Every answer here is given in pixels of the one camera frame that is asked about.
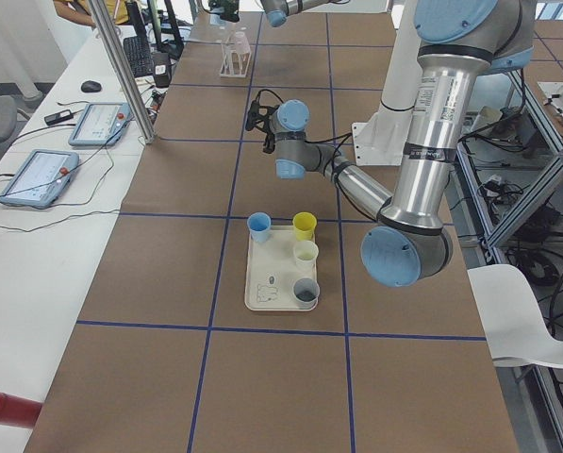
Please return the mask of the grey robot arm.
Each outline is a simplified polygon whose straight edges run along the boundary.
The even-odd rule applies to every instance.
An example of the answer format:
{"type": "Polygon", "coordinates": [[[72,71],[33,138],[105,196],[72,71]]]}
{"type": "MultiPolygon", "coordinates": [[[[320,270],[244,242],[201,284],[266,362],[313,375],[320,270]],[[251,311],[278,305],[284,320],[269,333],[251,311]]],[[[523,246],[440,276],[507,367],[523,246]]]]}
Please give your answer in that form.
{"type": "Polygon", "coordinates": [[[455,162],[457,143],[479,76],[520,70],[533,53],[532,1],[409,1],[393,55],[406,59],[396,91],[409,115],[399,175],[388,190],[331,145],[309,142],[307,106],[296,99],[254,105],[246,125],[261,127],[264,150],[275,153],[284,179],[318,172],[374,220],[360,248],[370,276],[404,287],[440,272],[452,242],[439,204],[455,162]]]}
{"type": "MultiPolygon", "coordinates": [[[[240,20],[240,2],[235,0],[208,1],[208,11],[221,20],[237,23],[240,20]]],[[[260,5],[272,27],[280,27],[291,15],[326,4],[344,4],[344,1],[325,0],[262,0],[260,5]]]]}

